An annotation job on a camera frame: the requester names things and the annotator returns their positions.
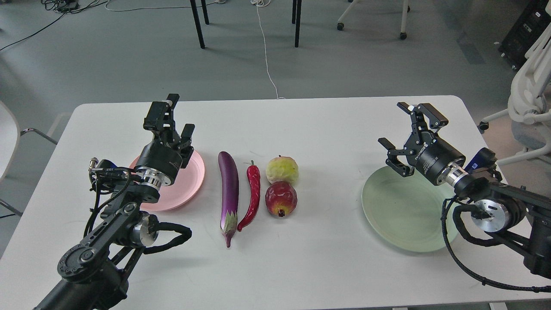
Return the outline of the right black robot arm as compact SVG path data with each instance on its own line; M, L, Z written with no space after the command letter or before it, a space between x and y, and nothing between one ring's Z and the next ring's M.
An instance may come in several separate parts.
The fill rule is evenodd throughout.
M402 149L386 138L378 142L386 149L386 164L403 178L419 172L432 185L448 184L452 198L442 203L443 241L454 262L484 286L503 290L550 292L550 286L514 286L483 277L466 267L449 244L447 218L461 237L482 247L503 245L523 257L534 275L550 278L550 199L502 182L493 151L482 148L467 169L466 157L442 139L438 131L449 121L429 103L398 108L411 118L411 135Z

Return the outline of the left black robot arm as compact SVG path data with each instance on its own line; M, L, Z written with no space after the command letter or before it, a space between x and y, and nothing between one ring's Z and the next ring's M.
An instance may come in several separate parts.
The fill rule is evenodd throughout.
M134 167L91 159L91 190L97 199L110 198L95 202L83 239L57 263L61 281L36 309L108 310L127 297L128 278L142 255L167 251L191 238L188 227L160 222L140 209L143 203L159 201L160 189L174 184L193 155L195 126L176 130L173 112L179 98L171 93L152 102L143 128L153 139Z

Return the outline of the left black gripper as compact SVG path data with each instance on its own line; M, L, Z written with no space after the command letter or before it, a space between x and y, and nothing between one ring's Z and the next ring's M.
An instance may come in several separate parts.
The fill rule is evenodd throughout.
M173 112L179 98L179 94L170 93L163 101L153 101L144 118L143 129L156 132L140 154L136 172L151 186L172 185L194 151L191 143L195 124L185 124L181 135L174 130Z

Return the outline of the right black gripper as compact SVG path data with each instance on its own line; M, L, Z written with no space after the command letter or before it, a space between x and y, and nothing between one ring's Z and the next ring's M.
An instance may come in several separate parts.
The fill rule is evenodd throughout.
M431 184L443 183L443 171L451 164L464 165L466 157L437 132L449 124L449 120L432 104L421 103L416 106L398 102L398 108L411 117L412 134L405 143L406 149L396 149L386 138L379 138L378 143L387 150L385 163L403 178L419 171ZM403 164L398 157L405 156L409 165Z

